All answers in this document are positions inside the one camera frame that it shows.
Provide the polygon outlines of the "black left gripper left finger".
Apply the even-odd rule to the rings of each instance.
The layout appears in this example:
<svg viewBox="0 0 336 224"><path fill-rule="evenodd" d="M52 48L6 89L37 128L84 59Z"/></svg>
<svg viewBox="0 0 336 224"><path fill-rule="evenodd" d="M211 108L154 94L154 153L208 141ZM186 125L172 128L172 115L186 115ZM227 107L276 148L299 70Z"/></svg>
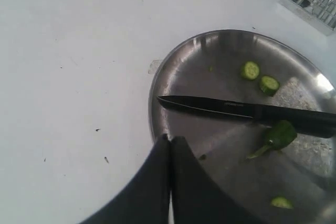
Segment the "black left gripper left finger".
<svg viewBox="0 0 336 224"><path fill-rule="evenodd" d="M131 181L83 223L168 223L169 204L170 141L163 134Z"/></svg>

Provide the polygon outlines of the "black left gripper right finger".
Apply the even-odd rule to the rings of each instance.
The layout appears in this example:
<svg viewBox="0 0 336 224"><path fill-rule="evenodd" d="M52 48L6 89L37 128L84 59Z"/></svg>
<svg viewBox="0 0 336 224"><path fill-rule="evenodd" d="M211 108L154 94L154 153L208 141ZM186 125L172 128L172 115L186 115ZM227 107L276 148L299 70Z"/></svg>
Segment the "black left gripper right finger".
<svg viewBox="0 0 336 224"><path fill-rule="evenodd" d="M184 137L171 140L171 165L175 223L263 223L221 191Z"/></svg>

